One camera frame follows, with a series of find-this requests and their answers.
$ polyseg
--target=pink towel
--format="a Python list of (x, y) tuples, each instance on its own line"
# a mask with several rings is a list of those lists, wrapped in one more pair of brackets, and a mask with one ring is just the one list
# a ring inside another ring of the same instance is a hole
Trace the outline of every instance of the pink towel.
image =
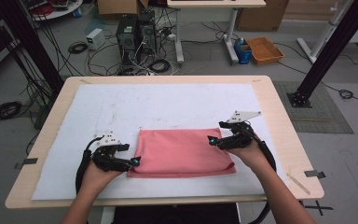
[(221, 138), (216, 129), (141, 130), (134, 157), (141, 165), (129, 177), (194, 177), (235, 173), (226, 151), (209, 145), (207, 135)]

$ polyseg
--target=floor mat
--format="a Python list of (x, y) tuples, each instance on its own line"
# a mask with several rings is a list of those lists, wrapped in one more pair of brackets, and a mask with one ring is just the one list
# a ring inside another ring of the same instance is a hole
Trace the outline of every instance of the floor mat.
[(297, 108), (290, 105), (286, 93), (295, 92), (301, 83), (273, 83), (298, 133), (353, 133), (323, 85), (318, 85), (310, 97), (312, 108)]

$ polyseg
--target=white sheet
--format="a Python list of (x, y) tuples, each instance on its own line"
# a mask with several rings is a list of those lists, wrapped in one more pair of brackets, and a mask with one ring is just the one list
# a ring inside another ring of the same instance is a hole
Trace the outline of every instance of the white sheet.
[[(74, 199), (76, 170), (83, 150), (95, 134), (113, 131), (133, 157), (140, 129), (201, 129), (218, 127), (235, 110), (260, 111), (249, 84), (89, 84), (81, 85), (48, 153), (33, 200)], [(285, 175), (263, 116), (250, 119)], [(222, 130), (223, 136), (231, 135)], [(110, 198), (158, 198), (259, 195), (264, 191), (253, 172), (232, 156), (237, 173), (196, 178), (128, 178), (121, 175), (100, 194)]]

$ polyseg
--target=computer tower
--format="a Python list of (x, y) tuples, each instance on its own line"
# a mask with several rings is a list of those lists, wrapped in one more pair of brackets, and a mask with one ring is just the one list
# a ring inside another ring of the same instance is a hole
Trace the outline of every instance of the computer tower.
[(157, 51), (155, 11), (142, 11), (138, 21), (141, 29), (141, 38), (144, 42), (144, 53), (154, 54)]
[(124, 14), (121, 16), (116, 37), (122, 64), (131, 65), (140, 62), (142, 39), (136, 14)]

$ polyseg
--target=table leg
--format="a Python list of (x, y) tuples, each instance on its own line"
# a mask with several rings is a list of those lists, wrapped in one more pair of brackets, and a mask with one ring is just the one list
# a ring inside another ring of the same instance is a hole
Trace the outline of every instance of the table leg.
[(101, 217), (101, 224), (111, 224), (115, 218), (116, 208), (114, 206), (106, 206), (103, 208), (103, 216)]
[(180, 8), (176, 10), (176, 37), (175, 37), (175, 50), (176, 50), (176, 61), (179, 66), (185, 61), (183, 57), (182, 42), (180, 40)]
[(231, 18), (230, 18), (229, 27), (228, 27), (228, 33), (223, 36), (229, 56), (231, 58), (231, 65), (238, 63), (238, 56), (237, 56), (237, 53), (235, 53), (234, 46), (232, 45), (232, 42), (231, 42), (231, 37), (232, 37), (232, 33), (234, 31), (234, 24), (235, 24), (235, 19), (237, 17), (237, 12), (238, 12), (238, 9), (236, 7), (232, 8)]

